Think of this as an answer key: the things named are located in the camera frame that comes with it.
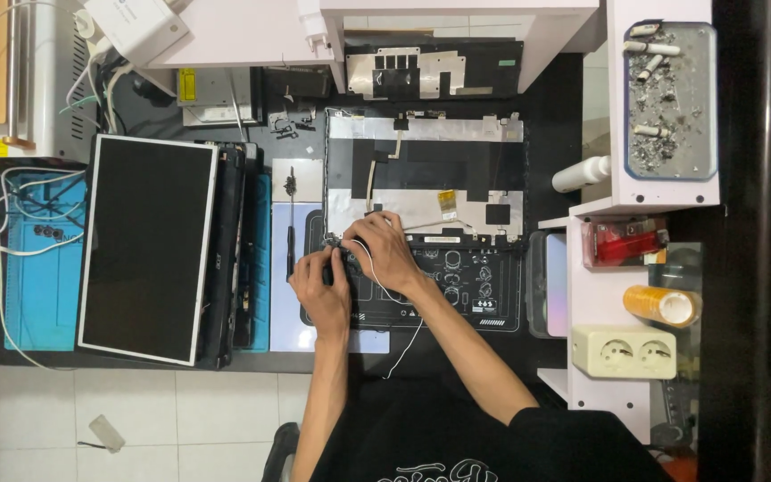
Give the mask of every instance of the desk surface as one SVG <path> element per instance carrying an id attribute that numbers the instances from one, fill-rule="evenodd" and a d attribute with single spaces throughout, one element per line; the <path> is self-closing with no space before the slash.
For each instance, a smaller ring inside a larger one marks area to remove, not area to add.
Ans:
<path id="1" fill-rule="evenodd" d="M 236 126 L 187 128 L 182 125 L 180 109 L 172 105 L 154 108 L 147 100 L 136 96 L 125 78 L 115 92 L 116 108 L 126 123 L 128 133 L 134 137 L 151 137 L 169 140 L 239 141 Z M 270 99 L 268 110 L 280 112 L 284 101 Z M 320 108 L 363 104 L 361 98 L 333 95 L 319 102 Z M 529 129 L 529 225 L 539 220 L 552 219 L 567 214 L 570 205 L 578 202 L 574 195 L 561 195 L 551 189 L 551 176 L 570 166 L 582 155 L 582 54 L 561 54 L 553 60 L 532 86 L 517 98 L 502 101 L 443 101 L 421 105 L 445 110 L 449 116 L 497 113 L 500 116 L 519 112 Z M 383 109 L 398 108 L 401 111 L 418 107 L 411 103 L 382 103 Z M 289 116 L 298 121 L 306 112 L 295 112 L 288 107 Z M 268 128 L 250 128 L 249 137 L 264 151 L 265 163 L 274 158 L 322 157 L 325 147 L 323 111 L 315 121 L 316 132 L 299 130 L 296 139 L 276 140 Z M 312 154 L 307 148 L 314 149 Z M 354 355 L 354 364 L 363 367 L 369 375 L 385 375 L 394 365 L 403 348 L 409 343 L 413 330 L 397 330 L 391 333 L 391 352 L 388 355 Z M 0 325 L 0 365 L 26 365 L 18 353 L 5 350 Z M 487 333 L 484 337 L 493 349 L 527 382 L 538 381 L 538 367 L 563 368 L 566 363 L 565 340 L 540 340 L 527 329 L 517 334 Z M 98 357 L 83 353 L 32 352 L 38 362 L 49 366 L 105 367 L 105 368 L 168 368 L 143 362 L 131 362 Z M 225 370 L 310 373 L 313 368 L 312 353 L 235 353 Z M 442 372 L 448 366 L 447 358 L 432 334 L 423 330 L 412 348 L 406 353 L 400 366 L 394 371 L 399 377 L 424 377 Z"/>

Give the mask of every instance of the electrical socket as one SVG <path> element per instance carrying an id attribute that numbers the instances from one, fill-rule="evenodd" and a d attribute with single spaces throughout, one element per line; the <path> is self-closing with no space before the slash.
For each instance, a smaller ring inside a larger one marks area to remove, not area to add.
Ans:
<path id="1" fill-rule="evenodd" d="M 572 327 L 573 365 L 596 378 L 677 376 L 677 338 L 645 325 Z"/>

